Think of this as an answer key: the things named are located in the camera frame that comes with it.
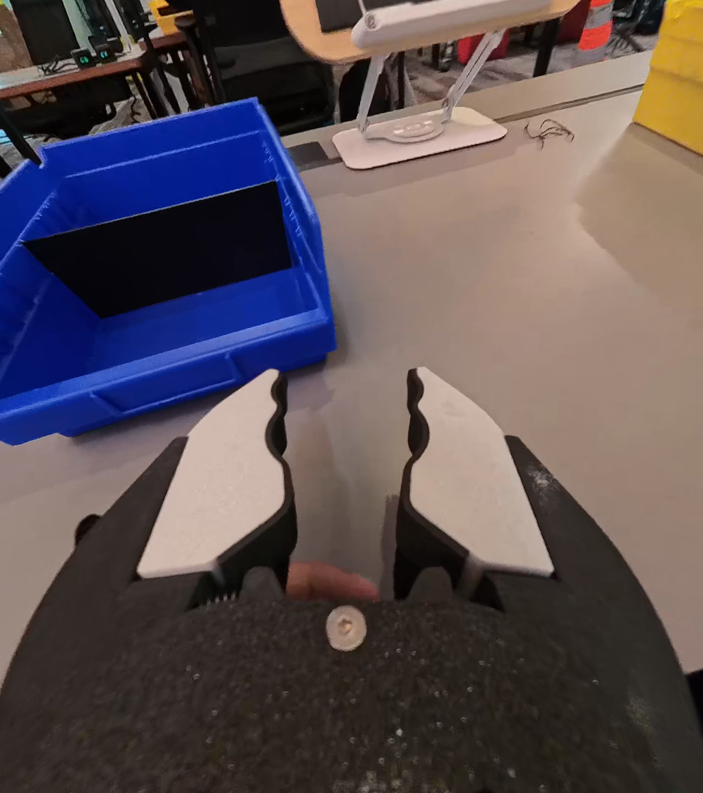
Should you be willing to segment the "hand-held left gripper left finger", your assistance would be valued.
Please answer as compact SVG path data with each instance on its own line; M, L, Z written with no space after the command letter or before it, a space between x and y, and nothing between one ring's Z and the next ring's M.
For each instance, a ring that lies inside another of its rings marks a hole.
M138 562L139 578L208 573L231 595L249 571L268 568L285 586L297 543L286 413L287 379L266 370L193 426Z

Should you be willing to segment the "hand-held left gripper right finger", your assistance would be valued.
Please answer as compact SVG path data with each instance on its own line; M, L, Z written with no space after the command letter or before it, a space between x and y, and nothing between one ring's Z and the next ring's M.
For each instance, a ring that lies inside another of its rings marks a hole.
M473 600L505 573L550 580L551 555L506 435L484 408L421 366L407 374L408 461L396 513L393 585L425 570Z

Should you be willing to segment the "large blue plastic bin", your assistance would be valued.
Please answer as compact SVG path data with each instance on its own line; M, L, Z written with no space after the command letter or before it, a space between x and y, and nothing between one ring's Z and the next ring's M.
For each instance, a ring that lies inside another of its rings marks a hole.
M319 218L255 98L45 146L0 185L0 441L74 437L336 349ZM275 182L291 268L101 319L24 241Z

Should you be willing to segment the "yellow plastic bin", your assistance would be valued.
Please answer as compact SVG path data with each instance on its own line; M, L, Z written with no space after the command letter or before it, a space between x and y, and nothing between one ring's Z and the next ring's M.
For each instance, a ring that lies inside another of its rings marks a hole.
M665 4L633 120L703 156L703 1Z

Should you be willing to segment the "grey desk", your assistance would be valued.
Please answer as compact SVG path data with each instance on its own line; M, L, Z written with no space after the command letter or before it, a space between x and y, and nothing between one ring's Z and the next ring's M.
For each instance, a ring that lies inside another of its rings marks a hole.
M703 668L703 158L632 124L648 55L470 95L499 144L303 179L338 349L288 376L297 558L390 591L407 370L520 437Z

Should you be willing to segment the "person's left hand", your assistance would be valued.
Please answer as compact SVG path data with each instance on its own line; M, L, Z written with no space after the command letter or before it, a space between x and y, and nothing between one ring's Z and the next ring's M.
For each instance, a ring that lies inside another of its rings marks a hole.
M378 587L365 577L319 561L292 562L286 593L299 601L379 600Z

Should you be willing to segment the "white metal stand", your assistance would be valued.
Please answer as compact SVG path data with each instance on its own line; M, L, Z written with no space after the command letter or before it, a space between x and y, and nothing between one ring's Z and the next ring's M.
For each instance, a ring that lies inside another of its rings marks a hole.
M543 16L549 2L523 1L437 1L397 2L379 8L358 3L360 18L352 28L353 43L361 49L380 48L370 60L360 98L356 126L338 132L332 144L347 168L367 171L494 143L506 128L477 111L456 106L481 70L490 53L500 44L505 28L494 23L503 17L532 14ZM440 109L372 123L369 110L386 60L396 44L427 39L442 28L482 28L485 33L456 82L446 93Z

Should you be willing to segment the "black office chair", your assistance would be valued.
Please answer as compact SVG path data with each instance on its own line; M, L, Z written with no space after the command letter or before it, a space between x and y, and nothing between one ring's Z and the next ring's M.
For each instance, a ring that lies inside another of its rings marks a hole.
M278 1L180 1L177 22L209 105L256 98L281 135L333 122L333 70L290 34Z

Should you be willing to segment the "orange traffic cone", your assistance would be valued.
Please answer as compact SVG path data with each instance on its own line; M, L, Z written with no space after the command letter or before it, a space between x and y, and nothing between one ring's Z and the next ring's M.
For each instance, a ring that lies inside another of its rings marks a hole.
M577 54L592 59L604 56L604 50L613 30L614 1L590 1Z

